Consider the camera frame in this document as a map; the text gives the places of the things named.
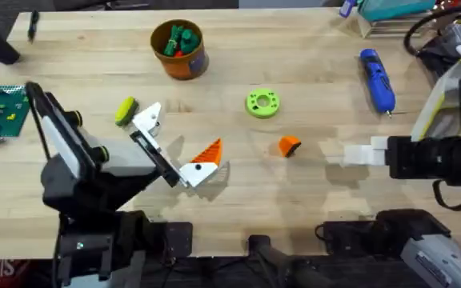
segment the black cable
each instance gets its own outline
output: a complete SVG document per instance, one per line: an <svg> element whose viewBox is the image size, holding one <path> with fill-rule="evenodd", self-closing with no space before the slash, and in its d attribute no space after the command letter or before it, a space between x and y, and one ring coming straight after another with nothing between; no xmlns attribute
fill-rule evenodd
<svg viewBox="0 0 461 288"><path fill-rule="evenodd" d="M449 206L448 204L445 203L444 199L442 198L442 193L440 191L440 183L443 182L443 180L436 180L433 182L433 192L435 193L435 200L437 200L437 203L441 205L444 208L447 208L449 210L453 210L456 212L461 211L461 204L458 204L456 206Z"/></svg>
<svg viewBox="0 0 461 288"><path fill-rule="evenodd" d="M42 130L42 125L40 125L40 119L38 118L37 109L35 108L34 99L30 95L27 95L31 114L33 115L33 120L38 130L38 136L40 137L40 142L42 143L42 148L44 149L44 154L46 155L46 160L51 159L51 154L49 153L49 148L47 148L46 137L44 136L44 131Z"/></svg>
<svg viewBox="0 0 461 288"><path fill-rule="evenodd" d="M428 23L428 22L430 22L432 20L435 20L435 19L438 19L438 18L441 18L441 17L444 17L444 16L448 16L448 15L451 15L451 14L459 13L459 12L461 12L461 6L452 7L452 8L445 9L445 10L442 10L442 11L439 11L439 12L435 12L432 15L426 16L425 18L419 20L416 24L414 24L412 26L412 28L410 28L408 30L407 34L405 34L405 38L403 39L403 45L405 46L405 49L407 50L407 52L409 54L412 54L412 55L416 56L416 57L420 56L424 52L424 51L421 51L421 50L416 50L411 44L411 37L419 28L421 28L426 23Z"/></svg>
<svg viewBox="0 0 461 288"><path fill-rule="evenodd" d="M58 256L59 256L59 242L60 242L60 237L62 237L63 234L63 228L65 226L66 222L66 216L63 214L58 215L58 232L56 234L56 241L54 242L54 252L53 252L53 259L52 259L52 267L51 267L51 286L53 288L58 287Z"/></svg>
<svg viewBox="0 0 461 288"><path fill-rule="evenodd" d="M244 262L243 264L245 265L246 268L248 268L248 270L250 270L254 274L255 277L260 278L267 285L270 285L270 283L259 272L257 272L254 268L252 268L252 267L250 267L250 265L248 265L248 262Z"/></svg>
<svg viewBox="0 0 461 288"><path fill-rule="evenodd" d="M259 258L259 263L261 264L261 268L263 268L264 274L266 275L266 278L268 279L268 282L270 283L271 288L279 288L279 286L277 285L277 282L275 281L273 276L271 276L271 271L268 269L268 266L266 266L263 256L261 256L260 254L257 254L257 256Z"/></svg>
<svg viewBox="0 0 461 288"><path fill-rule="evenodd" d="M216 273L216 272L218 272L218 271L220 271L222 269L225 269L225 268L228 268L230 266L245 262L246 260L248 260L248 257L240 258L240 259L234 260L234 261L230 261L228 263L225 263L225 264L222 264L222 265L216 267L214 270L211 271L211 273Z"/></svg>
<svg viewBox="0 0 461 288"><path fill-rule="evenodd" d="M318 231L321 230L323 228L323 224L319 224L316 226L315 230L314 230L314 234L316 235L316 238L325 242L325 243L328 243L330 241L330 239L326 239L324 238L323 236L321 236Z"/></svg>
<svg viewBox="0 0 461 288"><path fill-rule="evenodd" d="M165 288L166 283L168 282L168 277L170 276L170 273L174 270L174 265L166 272L165 278L163 279L163 284L161 285L161 288Z"/></svg>

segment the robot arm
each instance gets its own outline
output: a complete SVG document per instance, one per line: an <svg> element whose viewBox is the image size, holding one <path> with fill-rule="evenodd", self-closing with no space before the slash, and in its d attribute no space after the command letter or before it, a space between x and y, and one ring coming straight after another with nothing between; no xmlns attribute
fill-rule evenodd
<svg viewBox="0 0 461 288"><path fill-rule="evenodd" d="M143 211L118 211L152 182L163 177L170 186L195 188L217 169L218 140L179 170L161 154L154 140L161 105L134 118L133 141L90 136L78 111L65 111L51 93L32 82L26 95L41 136L47 163L42 170L42 200L60 213L53 256L54 286L94 279L108 286L113 272L126 270L137 253L152 257L186 257L191 253L189 222L150 222ZM50 156L46 137L57 154Z"/></svg>
<svg viewBox="0 0 461 288"><path fill-rule="evenodd" d="M320 238L329 254L401 258L430 287L461 288L461 248L424 210L385 210L373 222L324 222Z"/></svg>

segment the orange triangular object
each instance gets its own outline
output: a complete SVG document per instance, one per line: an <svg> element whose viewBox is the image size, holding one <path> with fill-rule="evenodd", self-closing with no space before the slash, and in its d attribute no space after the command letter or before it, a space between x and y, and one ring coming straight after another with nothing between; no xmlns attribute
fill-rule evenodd
<svg viewBox="0 0 461 288"><path fill-rule="evenodd" d="M222 159L222 139L218 138L213 144L207 147L201 154L191 160L192 163L213 162L220 165Z"/></svg>

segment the wire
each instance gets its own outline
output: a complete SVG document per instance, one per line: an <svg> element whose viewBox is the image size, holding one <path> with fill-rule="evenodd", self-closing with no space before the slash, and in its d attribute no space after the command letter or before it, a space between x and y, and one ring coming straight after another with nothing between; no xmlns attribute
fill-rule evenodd
<svg viewBox="0 0 461 288"><path fill-rule="evenodd" d="M326 239L324 238L323 236L321 236L318 231L321 230L323 228L323 224L319 224L316 226L315 230L314 230L314 234L316 235L316 238L325 242L325 243L328 243L330 241L330 239Z"/></svg>
<svg viewBox="0 0 461 288"><path fill-rule="evenodd" d="M270 283L270 286L272 288L279 288L279 286L277 285L277 282L274 280L273 276L271 276L271 271L266 266L263 256L261 256L260 254L257 254L257 256L259 258L259 263L261 263L261 267L263 268L264 274L266 275L266 278L268 279L268 282Z"/></svg>
<svg viewBox="0 0 461 288"><path fill-rule="evenodd" d="M246 268L248 268L248 270L250 270L254 274L255 277L260 278L267 285L270 285L270 283L259 272L257 272L254 268L252 268L252 267L250 267L250 265L248 265L248 262L244 262L243 264L245 265Z"/></svg>
<svg viewBox="0 0 461 288"><path fill-rule="evenodd" d="M428 22L430 22L432 20L435 20L435 19L438 19L438 18L441 18L441 17L444 17L444 16L448 16L448 15L451 15L451 14L459 13L459 12L461 12L461 6L452 7L452 8L445 9L445 10L442 10L442 11L439 11L439 12L435 12L432 15L429 15L429 16L419 20L416 24L414 24L412 26L412 28L410 28L408 30L407 34L405 34L405 38L403 39L403 45L405 46L405 49L407 50L407 52L409 54L412 54L412 55L416 56L416 57L423 54L424 51L416 50L411 44L411 37L419 28L421 28L426 23L428 23ZM437 54L429 53L429 52L427 52L426 54L433 54L434 56L442 57L442 55L437 55Z"/></svg>
<svg viewBox="0 0 461 288"><path fill-rule="evenodd" d="M53 260L51 263L51 286L53 288L58 287L58 256L60 251L59 242L61 235L63 233L63 227L65 225L66 216L60 213L58 215L58 218L58 232L56 234L56 241L54 242Z"/></svg>
<svg viewBox="0 0 461 288"><path fill-rule="evenodd" d="M442 198L442 193L440 191L440 183L442 182L443 180L436 180L435 182L433 182L433 192L435 193L435 200L437 200L437 203L444 208L453 210L455 212L461 211L461 204L458 204L456 206L449 206L445 203L444 199Z"/></svg>
<svg viewBox="0 0 461 288"><path fill-rule="evenodd" d="M161 285L161 288L165 288L166 283L168 282L168 277L170 276L170 273L172 273L172 271L174 270L174 265L172 265L172 267L168 270L168 272L166 272L166 275L165 275L165 278L163 279L163 284Z"/></svg>
<svg viewBox="0 0 461 288"><path fill-rule="evenodd" d="M222 269L228 268L228 267L233 266L235 264L245 262L246 260L248 260L248 257L241 258L241 259L238 259L238 260L234 260L234 261L222 264L222 265L216 267L214 270L212 270L211 273L216 273L216 272L218 272L218 271L220 271Z"/></svg>

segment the red sign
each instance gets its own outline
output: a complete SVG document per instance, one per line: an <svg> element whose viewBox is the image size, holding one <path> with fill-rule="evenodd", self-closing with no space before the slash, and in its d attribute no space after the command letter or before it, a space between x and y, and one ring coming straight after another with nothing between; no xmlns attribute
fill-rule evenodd
<svg viewBox="0 0 461 288"><path fill-rule="evenodd" d="M0 287L17 288L29 265L28 260L0 260Z"/></svg>

